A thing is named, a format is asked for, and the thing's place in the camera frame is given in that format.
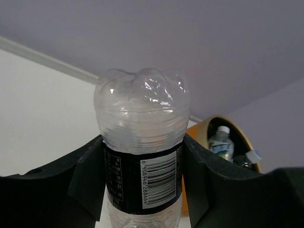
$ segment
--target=barcode number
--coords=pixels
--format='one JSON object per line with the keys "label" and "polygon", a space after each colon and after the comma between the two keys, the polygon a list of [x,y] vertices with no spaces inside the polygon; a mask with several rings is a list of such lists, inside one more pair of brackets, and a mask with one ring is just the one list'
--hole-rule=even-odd
{"label": "barcode number", "polygon": [[141,160],[142,208],[155,208],[176,197],[176,151]]}

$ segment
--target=water bottle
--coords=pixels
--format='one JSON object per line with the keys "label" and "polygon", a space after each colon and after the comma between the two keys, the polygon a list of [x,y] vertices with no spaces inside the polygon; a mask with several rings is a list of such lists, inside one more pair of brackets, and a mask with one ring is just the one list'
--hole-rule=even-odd
{"label": "water bottle", "polygon": [[229,133],[228,127],[218,127],[216,134],[208,140],[208,145],[211,152],[231,162],[234,143],[229,139]]}
{"label": "water bottle", "polygon": [[94,106],[112,227],[176,228],[190,115],[185,77],[175,70],[111,69],[98,79]]}
{"label": "water bottle", "polygon": [[253,170],[253,164],[258,163],[261,159],[261,155],[256,150],[251,150],[245,153],[245,155],[235,157],[233,159],[233,164],[245,169]]}

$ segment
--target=clear plastic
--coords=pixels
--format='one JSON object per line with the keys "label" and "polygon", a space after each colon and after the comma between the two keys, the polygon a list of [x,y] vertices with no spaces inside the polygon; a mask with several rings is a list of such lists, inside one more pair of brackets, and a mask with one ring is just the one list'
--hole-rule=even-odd
{"label": "clear plastic", "polygon": [[218,128],[214,136],[208,139],[209,150],[232,162],[234,143],[229,139],[229,134],[221,131],[220,128]]}
{"label": "clear plastic", "polygon": [[[131,154],[164,151],[180,143],[190,115],[187,80],[176,70],[108,70],[94,93],[96,118],[109,148]],[[113,228],[176,228],[182,198],[152,215],[130,215],[108,202]]]}

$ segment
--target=black foam holder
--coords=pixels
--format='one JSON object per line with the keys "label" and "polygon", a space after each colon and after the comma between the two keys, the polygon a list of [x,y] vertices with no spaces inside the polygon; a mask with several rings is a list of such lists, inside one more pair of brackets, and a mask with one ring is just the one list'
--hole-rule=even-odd
{"label": "black foam holder", "polygon": [[[0,177],[0,227],[93,228],[105,192],[102,137],[24,175]],[[183,140],[192,228],[304,227],[304,168],[268,174]]]}

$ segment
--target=wooden bowl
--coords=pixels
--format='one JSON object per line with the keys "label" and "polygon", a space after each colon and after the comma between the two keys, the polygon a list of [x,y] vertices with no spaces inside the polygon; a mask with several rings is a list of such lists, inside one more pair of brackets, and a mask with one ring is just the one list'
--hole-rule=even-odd
{"label": "wooden bowl", "polygon": [[[246,152],[253,149],[249,139],[245,136],[243,131],[231,120],[221,115],[214,115],[209,119],[198,123],[187,129],[186,133],[194,138],[203,147],[208,148],[208,138],[215,135],[216,130],[219,126],[227,126],[230,128],[230,139],[234,142],[234,156],[245,154]],[[260,164],[254,165],[256,172],[262,172]],[[186,199],[186,191],[184,186],[184,180],[182,180],[182,216],[188,215],[188,204]]]}

